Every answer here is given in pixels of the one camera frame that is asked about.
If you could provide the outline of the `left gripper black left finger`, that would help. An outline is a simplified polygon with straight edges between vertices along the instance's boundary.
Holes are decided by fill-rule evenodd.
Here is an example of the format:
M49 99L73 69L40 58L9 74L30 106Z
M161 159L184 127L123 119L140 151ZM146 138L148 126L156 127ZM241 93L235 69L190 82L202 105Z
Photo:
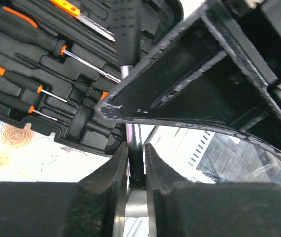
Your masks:
M123 142L113 156L78 184L79 237L122 237L127 195L128 145Z

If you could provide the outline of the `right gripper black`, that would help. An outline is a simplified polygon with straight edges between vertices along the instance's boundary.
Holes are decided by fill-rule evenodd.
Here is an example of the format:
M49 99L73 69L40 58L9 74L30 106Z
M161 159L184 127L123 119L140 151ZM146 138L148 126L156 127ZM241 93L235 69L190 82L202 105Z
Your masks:
M225 0L224 5L275 74L268 92L281 108L281 0Z

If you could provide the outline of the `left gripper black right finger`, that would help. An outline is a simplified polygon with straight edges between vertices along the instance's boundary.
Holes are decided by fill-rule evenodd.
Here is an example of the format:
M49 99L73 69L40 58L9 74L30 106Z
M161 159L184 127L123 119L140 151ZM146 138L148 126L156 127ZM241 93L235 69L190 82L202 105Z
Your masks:
M168 204L174 185L187 179L160 158L154 146L145 145L146 192L151 237L170 237L176 224Z

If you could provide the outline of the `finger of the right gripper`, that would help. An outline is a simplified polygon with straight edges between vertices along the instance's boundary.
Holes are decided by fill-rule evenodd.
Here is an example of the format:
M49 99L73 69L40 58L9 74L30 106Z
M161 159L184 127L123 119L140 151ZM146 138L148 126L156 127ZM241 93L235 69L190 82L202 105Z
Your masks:
M207 0L100 101L108 121L214 131L281 159L281 108L275 79L224 5Z

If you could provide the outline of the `thin black precision screwdriver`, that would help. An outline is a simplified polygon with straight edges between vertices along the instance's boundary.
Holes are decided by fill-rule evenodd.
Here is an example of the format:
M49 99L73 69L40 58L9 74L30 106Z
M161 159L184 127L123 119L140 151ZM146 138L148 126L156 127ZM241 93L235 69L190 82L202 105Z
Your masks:
M46 118L49 118L53 121L58 121L58 119L56 119L56 118L53 118L40 111L37 111L33 105L30 105L24 101L21 101L19 98L15 97L13 95L7 94L5 92L2 92L2 91L0 91L0 103L4 104L10 108L20 110L20 111L28 113L28 114L36 113L36 114L39 114Z

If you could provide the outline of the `black plastic tool case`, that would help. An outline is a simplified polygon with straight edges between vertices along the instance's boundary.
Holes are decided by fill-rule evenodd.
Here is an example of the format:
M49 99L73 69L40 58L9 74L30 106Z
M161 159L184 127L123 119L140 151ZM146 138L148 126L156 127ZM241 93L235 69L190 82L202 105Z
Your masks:
M111 3L108 0L68 0L81 12L113 33ZM98 34L66 13L50 0L0 0L7 6L31 18L39 28L64 40L67 49L97 68L120 78L115 42ZM98 101L92 100L68 82L39 69L15 56L20 53L72 81L84 81L92 87L109 92L115 82L74 58L54 56L43 48L22 43L0 31L0 66L16 71L44 86L44 89L67 100L62 102L45 93L35 93L15 85L0 76L0 91L13 95L37 111L51 116L53 121L36 113L25 113L0 103L0 122L23 128L27 125L42 135L55 134L54 140L64 146L97 155L111 156L126 139L125 126L108 123L94 111Z

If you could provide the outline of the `small orange precision screwdriver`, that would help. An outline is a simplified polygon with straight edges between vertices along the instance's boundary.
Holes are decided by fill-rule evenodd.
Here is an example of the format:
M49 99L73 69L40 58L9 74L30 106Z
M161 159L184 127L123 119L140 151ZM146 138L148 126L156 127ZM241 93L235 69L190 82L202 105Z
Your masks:
M78 21L82 22L90 29L94 30L98 34L102 35L103 37L107 38L108 40L115 42L114 34L107 30L106 28L102 27L100 24L96 23L86 15L84 15L79 8L71 4L66 0L51 0L53 4L57 7L65 11L66 13L70 14Z

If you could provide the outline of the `small black orange screwdriver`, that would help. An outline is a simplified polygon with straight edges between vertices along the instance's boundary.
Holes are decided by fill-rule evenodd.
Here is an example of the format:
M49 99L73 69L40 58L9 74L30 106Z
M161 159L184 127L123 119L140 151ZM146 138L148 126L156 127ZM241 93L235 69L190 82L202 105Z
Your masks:
M8 69L5 69L3 67L0 66L0 76L4 77L6 80L8 80L9 82L15 84L15 85L18 85L19 87L21 88L25 88L25 89L28 89L32 92L35 92L37 94L39 93L45 93L51 97L54 97L62 102L65 102L67 103L67 100L66 99L63 99L57 95L54 95L48 91L46 91L44 89L44 86L42 84L40 84L39 82L29 78L29 77L26 77L16 71L12 71L12 70L8 70Z

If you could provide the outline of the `black orange screwdriver large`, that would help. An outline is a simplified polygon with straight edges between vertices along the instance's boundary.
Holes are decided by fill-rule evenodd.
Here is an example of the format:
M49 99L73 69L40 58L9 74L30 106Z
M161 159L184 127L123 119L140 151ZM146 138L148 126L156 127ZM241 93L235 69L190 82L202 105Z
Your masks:
M67 49L64 40L58 39L42 30L31 18L22 13L19 13L16 10L2 5L0 5L0 31L19 42L33 44L49 52L52 52L56 57L68 55L88 66L89 68L97 71L99 74L103 75L109 80L115 83L121 82L121 80L117 77L97 68L93 64L81 59L80 57L70 52Z

